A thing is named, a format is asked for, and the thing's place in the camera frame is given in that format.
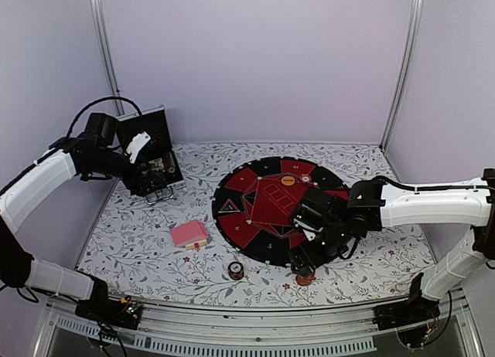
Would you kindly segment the orange chip stack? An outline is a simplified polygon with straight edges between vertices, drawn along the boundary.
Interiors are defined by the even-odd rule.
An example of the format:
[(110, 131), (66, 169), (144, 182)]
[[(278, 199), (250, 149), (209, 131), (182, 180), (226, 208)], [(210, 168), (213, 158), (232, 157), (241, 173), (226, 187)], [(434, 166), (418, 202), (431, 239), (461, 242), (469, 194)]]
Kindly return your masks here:
[(301, 287), (306, 287), (306, 286), (309, 286), (310, 284), (312, 284), (312, 282), (315, 280), (315, 278), (316, 278), (315, 272), (313, 272), (312, 274), (310, 274), (308, 276), (302, 276), (302, 275), (298, 274), (295, 277), (295, 282), (297, 283), (297, 285), (299, 285)]

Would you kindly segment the orange big blind button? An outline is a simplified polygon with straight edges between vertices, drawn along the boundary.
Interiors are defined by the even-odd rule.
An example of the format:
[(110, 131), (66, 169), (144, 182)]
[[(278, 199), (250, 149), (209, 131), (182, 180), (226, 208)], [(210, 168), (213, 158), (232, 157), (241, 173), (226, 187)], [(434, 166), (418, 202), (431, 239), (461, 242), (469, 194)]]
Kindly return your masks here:
[(292, 186), (296, 183), (296, 178), (292, 175), (284, 175), (280, 181), (284, 186)]

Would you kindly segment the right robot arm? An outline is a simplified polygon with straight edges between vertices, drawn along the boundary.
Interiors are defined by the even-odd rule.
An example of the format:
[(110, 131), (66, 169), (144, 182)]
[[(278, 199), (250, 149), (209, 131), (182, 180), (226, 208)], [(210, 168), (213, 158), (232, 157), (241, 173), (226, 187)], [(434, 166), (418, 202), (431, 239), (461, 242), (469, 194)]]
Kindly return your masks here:
[(456, 245), (430, 246), (437, 261), (413, 277), (406, 300), (374, 308), (373, 322), (381, 331), (437, 321), (439, 302), (494, 259), (494, 170), (437, 185), (406, 185), (378, 175), (355, 182), (345, 192), (310, 188), (297, 202), (290, 222), (306, 236), (288, 252), (291, 270), (299, 277), (311, 277), (337, 258), (349, 260), (370, 231), (419, 225), (445, 234), (457, 228)]

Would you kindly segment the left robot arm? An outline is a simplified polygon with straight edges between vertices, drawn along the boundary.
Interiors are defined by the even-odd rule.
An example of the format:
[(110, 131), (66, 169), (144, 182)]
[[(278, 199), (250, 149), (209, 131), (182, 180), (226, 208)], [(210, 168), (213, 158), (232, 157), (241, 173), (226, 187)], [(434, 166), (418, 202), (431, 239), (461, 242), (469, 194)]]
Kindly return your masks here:
[(53, 202), (58, 189), (75, 178), (118, 179), (133, 195), (149, 198), (166, 188), (166, 177), (152, 166), (145, 149), (152, 137), (145, 129), (145, 115), (133, 100), (108, 96), (84, 106), (78, 121), (92, 107), (122, 101), (136, 112), (137, 127), (129, 131), (120, 119), (92, 113), (83, 132), (73, 135), (74, 125), (30, 166), (1, 189), (1, 282), (17, 291), (26, 289), (65, 298), (76, 305), (76, 314), (105, 328), (135, 330), (142, 305), (129, 296), (114, 299), (105, 280), (43, 260), (25, 250), (17, 233), (40, 206)]

